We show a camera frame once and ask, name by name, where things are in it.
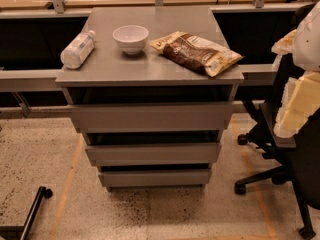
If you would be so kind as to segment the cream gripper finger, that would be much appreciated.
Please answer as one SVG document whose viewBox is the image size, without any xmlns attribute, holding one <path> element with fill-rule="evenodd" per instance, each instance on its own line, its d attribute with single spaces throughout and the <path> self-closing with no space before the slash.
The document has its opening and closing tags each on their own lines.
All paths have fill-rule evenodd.
<svg viewBox="0 0 320 240">
<path fill-rule="evenodd" d="M 292 53 L 295 34 L 296 30 L 290 31 L 272 46 L 271 52 L 276 54 L 272 64 L 273 68 L 278 68 L 280 66 L 281 59 L 284 55 Z"/>
<path fill-rule="evenodd" d="M 320 73 L 305 72 L 285 84 L 281 107 L 273 131 L 280 138 L 297 134 L 308 118 L 320 108 Z"/>
</svg>

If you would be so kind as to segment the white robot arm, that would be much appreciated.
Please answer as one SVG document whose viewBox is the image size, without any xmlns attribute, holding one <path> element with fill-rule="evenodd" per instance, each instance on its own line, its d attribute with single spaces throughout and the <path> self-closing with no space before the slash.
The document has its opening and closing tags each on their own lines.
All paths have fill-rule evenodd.
<svg viewBox="0 0 320 240">
<path fill-rule="evenodd" d="M 285 84 L 273 128 L 276 136 L 290 138 L 320 108 L 320 2 L 271 51 L 278 55 L 291 53 L 293 64 L 304 70 L 301 77 L 290 78 Z"/>
</svg>

